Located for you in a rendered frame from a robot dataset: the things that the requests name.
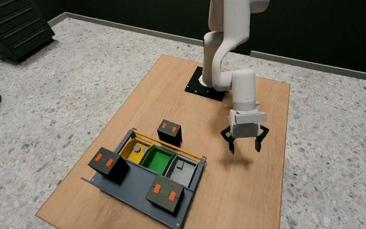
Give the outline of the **grey open bin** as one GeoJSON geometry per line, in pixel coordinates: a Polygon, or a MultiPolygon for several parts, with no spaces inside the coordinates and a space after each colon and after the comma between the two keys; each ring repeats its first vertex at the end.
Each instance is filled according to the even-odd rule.
{"type": "Polygon", "coordinates": [[[185,158],[179,154],[172,160],[165,177],[170,178],[187,187],[190,186],[195,171],[197,169],[198,162],[185,158]],[[182,169],[177,168],[178,161],[184,161],[182,169]]]}

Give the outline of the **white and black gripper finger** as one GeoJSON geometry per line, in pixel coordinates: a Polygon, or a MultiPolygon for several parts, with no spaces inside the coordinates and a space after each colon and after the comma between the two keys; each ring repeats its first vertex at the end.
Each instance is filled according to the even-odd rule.
{"type": "Polygon", "coordinates": [[[229,137],[226,136],[226,133],[230,131],[230,126],[222,130],[220,133],[223,136],[223,138],[229,143],[229,151],[231,151],[232,154],[234,154],[234,144],[233,141],[235,138],[233,138],[231,135],[229,137]]]}
{"type": "Polygon", "coordinates": [[[263,132],[259,136],[256,137],[257,139],[255,139],[255,149],[257,152],[260,152],[261,142],[263,141],[263,139],[266,137],[266,135],[269,132],[269,129],[262,125],[260,125],[260,129],[262,129],[263,132]]]}

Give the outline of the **green open bin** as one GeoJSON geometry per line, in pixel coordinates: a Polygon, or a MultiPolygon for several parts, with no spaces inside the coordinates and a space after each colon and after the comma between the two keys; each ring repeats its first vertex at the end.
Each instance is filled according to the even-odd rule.
{"type": "Polygon", "coordinates": [[[141,166],[165,176],[174,158],[174,153],[155,146],[148,152],[141,166]]]}

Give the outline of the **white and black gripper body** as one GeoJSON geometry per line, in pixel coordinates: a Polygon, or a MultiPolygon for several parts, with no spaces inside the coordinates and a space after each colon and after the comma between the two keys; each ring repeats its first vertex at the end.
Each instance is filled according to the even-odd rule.
{"type": "Polygon", "coordinates": [[[237,110],[230,110],[229,126],[230,134],[233,138],[257,137],[260,135],[260,122],[236,124],[234,115],[237,115],[237,110]]]}

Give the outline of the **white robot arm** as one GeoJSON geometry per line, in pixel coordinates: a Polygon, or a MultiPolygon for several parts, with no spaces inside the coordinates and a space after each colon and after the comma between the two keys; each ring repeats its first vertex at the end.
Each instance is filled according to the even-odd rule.
{"type": "Polygon", "coordinates": [[[203,71],[199,78],[204,87],[216,91],[232,90],[236,124],[266,122],[267,114],[255,110],[255,71],[221,71],[225,55],[246,42],[250,35],[250,14],[266,10],[270,0],[211,0],[208,27],[212,32],[203,39],[203,71]],[[232,78],[231,78],[232,77],[232,78]],[[250,111],[249,111],[250,110],[250,111]]]}

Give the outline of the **yellow open-front bin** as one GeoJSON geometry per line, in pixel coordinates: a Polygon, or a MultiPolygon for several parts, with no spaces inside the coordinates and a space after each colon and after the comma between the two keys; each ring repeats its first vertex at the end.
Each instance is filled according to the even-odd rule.
{"type": "Polygon", "coordinates": [[[132,140],[130,140],[129,142],[127,142],[127,144],[125,145],[125,147],[123,148],[123,150],[120,152],[119,155],[141,165],[143,160],[145,159],[146,155],[153,147],[154,147],[154,144],[150,144],[146,141],[143,141],[143,140],[135,137],[132,140]],[[133,147],[135,145],[139,145],[141,147],[140,152],[134,152],[133,147]],[[145,146],[147,146],[148,149],[144,153],[142,151],[142,149],[145,146]]]}

